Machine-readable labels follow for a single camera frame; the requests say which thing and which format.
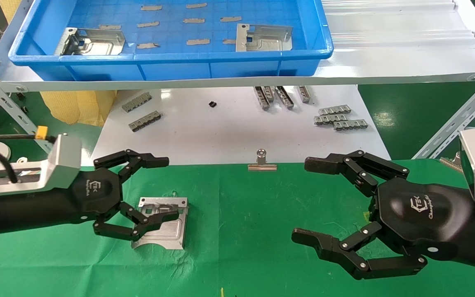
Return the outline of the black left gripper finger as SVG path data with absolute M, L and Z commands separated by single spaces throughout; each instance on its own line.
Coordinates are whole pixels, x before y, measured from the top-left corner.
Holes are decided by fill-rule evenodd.
M 138 153 L 133 150 L 119 151 L 94 160 L 94 168 L 112 168 L 117 165 L 127 164 L 118 173 L 120 183 L 130 179 L 139 169 L 161 168 L 169 166 L 168 157 L 155 157 L 151 153 Z
M 128 228 L 115 224 L 108 224 L 107 220 L 113 215 L 121 213 L 122 216 L 134 223 L 134 227 Z M 138 211 L 124 201 L 118 203 L 111 211 L 98 216 L 94 222 L 94 233 L 99 236 L 126 240 L 138 241 L 150 231 L 158 231 L 164 222 L 171 222 L 179 218 L 178 211 L 168 211 L 159 214 L 152 214 L 149 217 Z

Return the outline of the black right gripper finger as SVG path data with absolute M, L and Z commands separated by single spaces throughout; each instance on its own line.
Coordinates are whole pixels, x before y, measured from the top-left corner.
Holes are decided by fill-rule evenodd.
M 377 192 L 379 183 L 373 175 L 386 181 L 394 177 L 406 179 L 409 175 L 409 169 L 362 150 L 331 153 L 325 158 L 307 157 L 304 167 L 313 173 L 341 174 L 366 197 L 373 197 Z
M 292 241 L 313 248 L 319 259 L 336 263 L 356 280 L 416 275 L 426 267 L 426 258 L 405 247 L 401 247 L 401 256 L 398 257 L 364 259 L 357 254 L 358 250 L 381 234 L 383 227 L 379 222 L 367 224 L 344 240 L 325 233 L 294 228 Z

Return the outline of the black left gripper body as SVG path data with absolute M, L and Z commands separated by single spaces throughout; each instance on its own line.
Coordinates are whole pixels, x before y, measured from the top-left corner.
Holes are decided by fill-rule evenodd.
M 61 224 L 105 222 L 118 212 L 120 177 L 110 170 L 81 171 L 71 186 L 0 196 L 0 234 Z

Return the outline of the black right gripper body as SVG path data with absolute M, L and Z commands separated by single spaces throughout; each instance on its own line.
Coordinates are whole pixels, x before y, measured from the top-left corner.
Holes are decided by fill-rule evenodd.
M 475 266 L 475 201 L 464 188 L 385 181 L 374 196 L 377 237 L 397 253 Z

